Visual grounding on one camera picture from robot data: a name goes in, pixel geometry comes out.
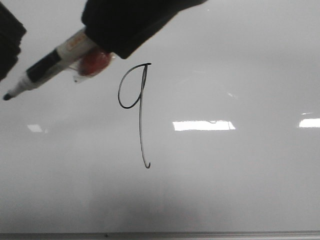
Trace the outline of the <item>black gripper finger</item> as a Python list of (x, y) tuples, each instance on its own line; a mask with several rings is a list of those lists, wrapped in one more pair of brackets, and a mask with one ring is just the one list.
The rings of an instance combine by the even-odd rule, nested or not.
[(127, 59), (179, 12), (202, 0), (88, 0), (81, 16), (85, 34), (100, 48)]
[(0, 80), (2, 81), (18, 62), (20, 44), (27, 30), (15, 15), (0, 3)]

